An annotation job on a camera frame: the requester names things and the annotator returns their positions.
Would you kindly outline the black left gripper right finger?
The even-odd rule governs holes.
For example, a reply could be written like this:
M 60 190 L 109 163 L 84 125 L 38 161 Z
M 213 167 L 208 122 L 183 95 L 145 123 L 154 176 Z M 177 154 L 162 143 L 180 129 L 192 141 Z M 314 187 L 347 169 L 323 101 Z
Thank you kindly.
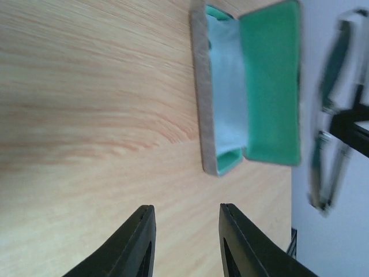
M 225 276 L 315 276 L 296 260 L 297 231 L 279 248 L 234 204 L 221 204 L 220 250 Z

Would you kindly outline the black aluminium frame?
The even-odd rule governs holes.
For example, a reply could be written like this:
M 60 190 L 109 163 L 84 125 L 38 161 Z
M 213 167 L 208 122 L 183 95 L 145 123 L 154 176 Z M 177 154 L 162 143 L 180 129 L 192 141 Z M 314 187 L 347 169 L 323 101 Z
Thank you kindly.
M 351 149 L 368 156 L 368 130 L 359 126 L 359 122 L 368 121 L 368 106 L 361 104 L 364 84 L 357 84 L 352 107 L 349 110 L 338 110 L 326 97 L 322 102 L 322 111 L 332 115 L 329 131 L 318 130 L 314 137 L 311 156 L 311 188 L 308 200 L 317 210 L 325 213 L 334 206 L 341 178 L 344 174 L 345 162 Z M 323 184 L 323 167 L 321 153 L 325 142 L 334 136 L 340 144 L 332 165 L 328 183 Z

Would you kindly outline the grey felt glasses case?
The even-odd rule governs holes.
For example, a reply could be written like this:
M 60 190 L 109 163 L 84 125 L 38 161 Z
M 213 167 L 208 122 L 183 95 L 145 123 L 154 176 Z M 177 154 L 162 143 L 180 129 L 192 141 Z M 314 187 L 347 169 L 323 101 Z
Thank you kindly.
M 297 166 L 301 161 L 301 5 L 279 1 L 234 17 L 205 1 L 190 10 L 198 124 L 204 172 L 220 177 L 243 159 Z M 239 22 L 246 82 L 248 141 L 216 154 L 207 16 Z

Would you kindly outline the black round sunglasses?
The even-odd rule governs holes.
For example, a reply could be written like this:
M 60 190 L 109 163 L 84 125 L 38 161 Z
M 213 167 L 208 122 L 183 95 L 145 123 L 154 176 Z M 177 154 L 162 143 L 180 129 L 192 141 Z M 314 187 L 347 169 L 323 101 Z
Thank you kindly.
M 362 98 L 368 88 L 368 9 L 356 8 L 356 9 L 351 9 L 351 10 L 341 13 L 337 19 L 338 32 L 328 52 L 328 55 L 327 55 L 327 58 L 326 58 L 326 61 L 323 67 L 321 79 L 319 81 L 319 85 L 317 89 L 317 104 L 315 106 L 315 111 L 312 115 L 312 128 L 314 130 L 314 137 L 315 137 L 316 132 L 319 129 L 323 130 L 324 132 L 328 132 L 330 122 L 332 120 L 331 114 L 325 113 L 322 111 L 322 102 L 324 98 L 329 97 L 329 99 L 333 102 L 336 109 L 343 110 L 343 109 L 340 109 L 335 104 L 334 93 L 336 91 L 340 78 L 343 76 L 344 66 L 348 63 L 349 52 L 354 43 L 354 31 L 355 31 L 356 24 L 352 20 L 349 19 L 350 16 L 360 16 L 362 18 L 362 25 L 360 27 L 362 34 L 359 40 L 359 49 L 358 49 L 359 53 L 358 53 L 358 58 L 356 62 L 357 64 L 356 76 L 355 76 L 356 82 L 353 86 L 353 91 L 350 94 L 352 98 L 350 108 L 352 107 L 352 104 L 353 104 L 357 84 L 365 85 L 365 90 L 362 94 Z M 329 143 L 333 137 L 334 136 L 332 136 L 329 139 L 329 141 L 324 143 L 323 150 L 321 153 L 322 167 L 323 167 L 322 182 L 325 185 L 328 183 L 330 176 L 328 178 L 325 178 L 324 176 L 323 153 L 324 153 L 325 145 Z M 345 168 L 347 166 L 347 161 L 345 162 L 344 173 L 345 173 Z

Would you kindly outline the blue cleaning cloth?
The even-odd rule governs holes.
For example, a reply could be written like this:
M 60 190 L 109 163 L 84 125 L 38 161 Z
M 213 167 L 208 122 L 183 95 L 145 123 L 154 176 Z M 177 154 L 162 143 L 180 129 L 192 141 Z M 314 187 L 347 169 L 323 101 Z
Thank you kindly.
M 248 141 L 246 82 L 239 22 L 207 16 L 216 154 Z

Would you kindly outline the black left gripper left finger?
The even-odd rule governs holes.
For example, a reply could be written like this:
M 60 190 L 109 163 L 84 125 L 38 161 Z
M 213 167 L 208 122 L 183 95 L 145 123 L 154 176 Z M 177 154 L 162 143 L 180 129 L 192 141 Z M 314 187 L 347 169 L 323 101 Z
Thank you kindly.
M 152 276 L 155 242 L 155 208 L 142 205 L 101 247 L 65 275 Z

